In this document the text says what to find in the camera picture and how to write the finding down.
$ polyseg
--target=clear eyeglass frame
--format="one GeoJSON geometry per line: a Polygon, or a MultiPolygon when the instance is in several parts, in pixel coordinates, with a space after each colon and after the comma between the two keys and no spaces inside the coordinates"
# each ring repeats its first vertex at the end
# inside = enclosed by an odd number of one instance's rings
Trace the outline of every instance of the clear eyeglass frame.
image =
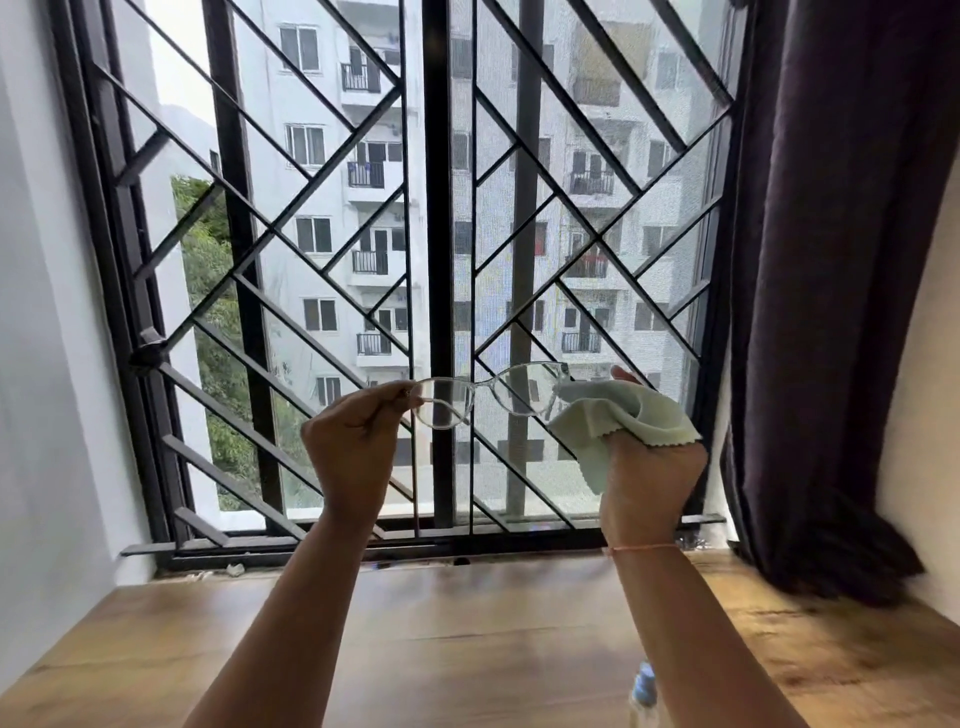
{"type": "Polygon", "coordinates": [[[557,361],[532,361],[507,367],[485,381],[472,382],[456,376],[434,376],[418,381],[412,394],[423,400],[414,410],[417,419],[431,429],[452,429],[469,422],[476,392],[486,387],[507,412],[519,417],[549,417],[557,400],[556,386],[570,381],[567,365],[557,361]],[[549,397],[540,401],[540,383],[549,384],[549,397]]]}

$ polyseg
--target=person's left hand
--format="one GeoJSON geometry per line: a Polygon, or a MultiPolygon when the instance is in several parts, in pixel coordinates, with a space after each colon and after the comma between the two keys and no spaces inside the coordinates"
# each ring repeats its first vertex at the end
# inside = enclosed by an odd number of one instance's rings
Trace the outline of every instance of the person's left hand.
{"type": "Polygon", "coordinates": [[[303,424],[300,438],[337,523],[373,528],[394,466],[400,417],[420,404],[412,381],[362,389],[303,424]]]}

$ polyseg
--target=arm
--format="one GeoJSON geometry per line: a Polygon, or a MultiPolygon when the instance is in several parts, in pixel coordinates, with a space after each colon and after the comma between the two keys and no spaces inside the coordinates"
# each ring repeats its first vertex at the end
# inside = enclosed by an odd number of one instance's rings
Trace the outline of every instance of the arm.
{"type": "MultiPolygon", "coordinates": [[[[630,378],[622,370],[618,378],[630,378]]],[[[636,631],[676,728],[801,728],[707,582],[673,543],[684,503],[707,463],[699,443],[646,448],[609,435],[611,468],[600,522],[636,631]],[[618,546],[657,546],[620,550],[618,546]]]]}
{"type": "Polygon", "coordinates": [[[386,495],[412,382],[349,395],[304,425],[324,490],[310,529],[184,728],[321,725],[364,548],[386,495]]]}

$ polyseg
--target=dark purple curtain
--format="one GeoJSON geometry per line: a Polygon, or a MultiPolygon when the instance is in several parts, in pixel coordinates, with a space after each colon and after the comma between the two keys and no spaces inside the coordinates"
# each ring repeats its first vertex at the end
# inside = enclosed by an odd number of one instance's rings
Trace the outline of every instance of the dark purple curtain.
{"type": "Polygon", "coordinates": [[[960,2],[753,5],[725,486],[772,584],[893,604],[923,566],[876,472],[960,130],[960,2]]]}

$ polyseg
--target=wall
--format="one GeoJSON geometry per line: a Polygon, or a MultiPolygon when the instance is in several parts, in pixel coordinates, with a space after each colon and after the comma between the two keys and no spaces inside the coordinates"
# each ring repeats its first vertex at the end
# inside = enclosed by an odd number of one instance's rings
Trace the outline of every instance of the wall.
{"type": "Polygon", "coordinates": [[[960,164],[954,162],[907,336],[878,508],[928,574],[914,593],[960,623],[960,164]]]}
{"type": "Polygon", "coordinates": [[[41,4],[0,4],[0,691],[147,538],[41,4]]]}

